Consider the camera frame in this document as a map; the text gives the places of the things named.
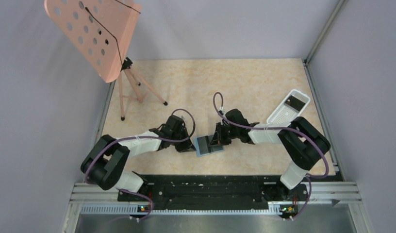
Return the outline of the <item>beige card holder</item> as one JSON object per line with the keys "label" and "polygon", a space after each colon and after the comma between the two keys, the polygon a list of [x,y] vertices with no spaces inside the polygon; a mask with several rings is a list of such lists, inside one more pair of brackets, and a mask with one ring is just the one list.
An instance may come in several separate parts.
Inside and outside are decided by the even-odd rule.
{"label": "beige card holder", "polygon": [[202,157],[214,153],[224,151],[223,146],[209,146],[214,135],[206,135],[194,138],[194,146],[196,147],[196,156]]}

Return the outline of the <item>grey card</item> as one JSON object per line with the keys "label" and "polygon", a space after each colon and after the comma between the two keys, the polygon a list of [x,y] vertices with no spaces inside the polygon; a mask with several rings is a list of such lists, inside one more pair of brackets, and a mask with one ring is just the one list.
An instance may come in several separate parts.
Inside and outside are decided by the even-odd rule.
{"label": "grey card", "polygon": [[201,157],[212,153],[212,147],[208,146],[209,141],[212,139],[213,135],[206,135],[196,138],[197,143],[197,156]]}

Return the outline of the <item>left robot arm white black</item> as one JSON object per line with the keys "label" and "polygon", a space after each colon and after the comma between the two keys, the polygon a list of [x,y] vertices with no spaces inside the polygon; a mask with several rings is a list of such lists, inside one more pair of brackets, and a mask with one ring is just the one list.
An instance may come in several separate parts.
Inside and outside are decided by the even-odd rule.
{"label": "left robot arm white black", "polygon": [[159,128],[125,138],[103,135],[81,164],[85,181],[102,190],[128,190],[135,200],[148,194],[147,182],[135,172],[125,171],[127,161],[135,156],[174,146],[178,153],[196,151],[182,118],[171,115]]}

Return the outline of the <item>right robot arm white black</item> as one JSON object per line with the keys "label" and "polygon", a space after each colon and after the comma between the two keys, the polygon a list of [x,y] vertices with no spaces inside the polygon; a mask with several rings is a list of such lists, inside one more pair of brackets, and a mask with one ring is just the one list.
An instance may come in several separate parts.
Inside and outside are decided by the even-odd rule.
{"label": "right robot arm white black", "polygon": [[234,139],[250,145],[284,146],[292,161],[277,182],[277,194],[283,200],[290,200],[296,194],[296,187],[330,150],[328,139],[301,116],[281,124],[262,124],[249,123],[238,109],[218,113],[222,120],[215,126],[208,142],[210,147],[226,146]]}

